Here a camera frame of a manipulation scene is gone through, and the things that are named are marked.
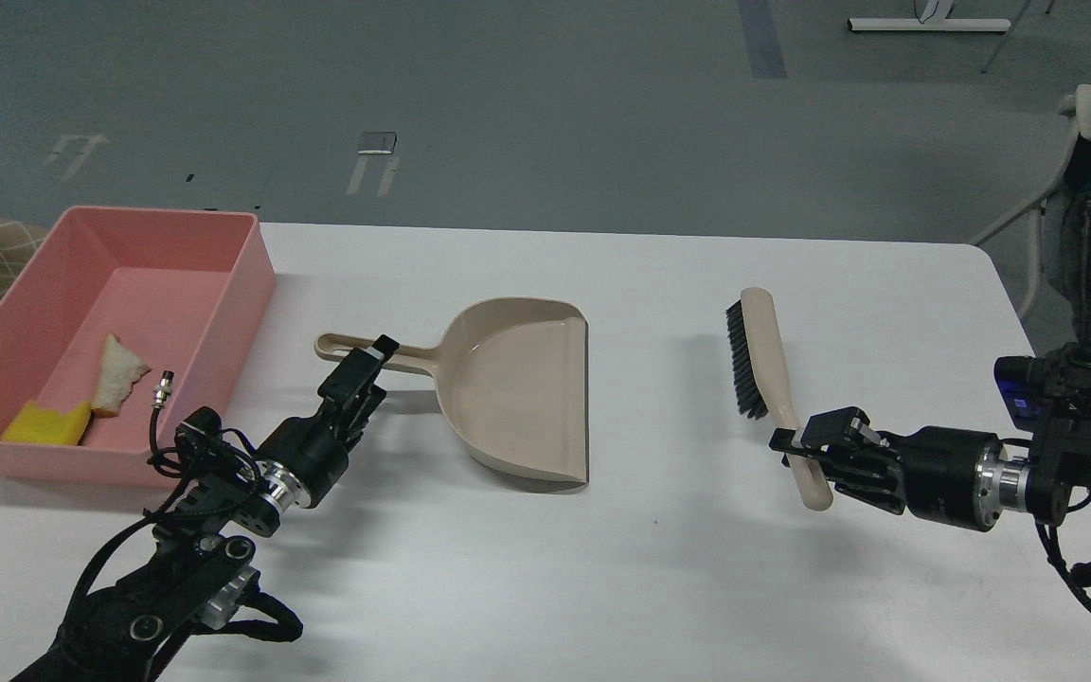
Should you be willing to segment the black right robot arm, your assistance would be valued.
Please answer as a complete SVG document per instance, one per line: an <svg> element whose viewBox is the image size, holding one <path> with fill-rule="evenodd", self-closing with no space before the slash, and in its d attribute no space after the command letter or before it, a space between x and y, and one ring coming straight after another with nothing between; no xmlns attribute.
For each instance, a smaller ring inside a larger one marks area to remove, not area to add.
<svg viewBox="0 0 1091 682"><path fill-rule="evenodd" d="M837 493L888 513L979 533L1005 511L1029 514L1048 564L1091 614L1091 562L1064 559L1058 528L1091 501L1091 366L1004 355L994 380L1019 436L925 426L876 431L858 407L776 428L770 448L810 463Z"/></svg>

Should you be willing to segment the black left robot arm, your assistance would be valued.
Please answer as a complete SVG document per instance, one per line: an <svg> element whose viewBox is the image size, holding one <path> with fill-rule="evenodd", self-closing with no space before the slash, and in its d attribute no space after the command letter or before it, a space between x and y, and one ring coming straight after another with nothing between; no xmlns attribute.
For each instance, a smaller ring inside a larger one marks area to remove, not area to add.
<svg viewBox="0 0 1091 682"><path fill-rule="evenodd" d="M177 424L173 444L153 443L149 465L176 488L91 558L53 642L19 681L155 681L191 637L298 639L299 618L261 590L256 538L293 506L316 508L341 479L398 350L380 336L346 352L317 388L317 411L260 445L207 406Z"/></svg>

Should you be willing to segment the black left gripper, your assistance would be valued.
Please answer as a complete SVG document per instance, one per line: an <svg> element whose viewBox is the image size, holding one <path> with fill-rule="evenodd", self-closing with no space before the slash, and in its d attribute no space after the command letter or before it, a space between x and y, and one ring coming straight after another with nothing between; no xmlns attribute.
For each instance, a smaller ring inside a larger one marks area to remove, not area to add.
<svg viewBox="0 0 1091 682"><path fill-rule="evenodd" d="M317 418L293 416L261 444L257 460L269 505L281 511L292 505L316 508L328 495L347 470L369 418L388 394L375 381L399 349L398 342L382 335L347 352L317 388Z"/></svg>

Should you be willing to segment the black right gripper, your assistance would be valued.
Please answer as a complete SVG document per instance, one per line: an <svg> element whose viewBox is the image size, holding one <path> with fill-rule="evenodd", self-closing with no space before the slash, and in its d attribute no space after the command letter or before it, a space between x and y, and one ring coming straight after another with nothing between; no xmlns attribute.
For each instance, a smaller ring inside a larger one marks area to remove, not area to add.
<svg viewBox="0 0 1091 682"><path fill-rule="evenodd" d="M815 414L798 430L776 428L770 448L810 478L824 501L837 492L871 508L979 533L1004 511L1026 510L1026 460L1006 457L995 433L936 426L906 436L883 433L865 410L849 406Z"/></svg>

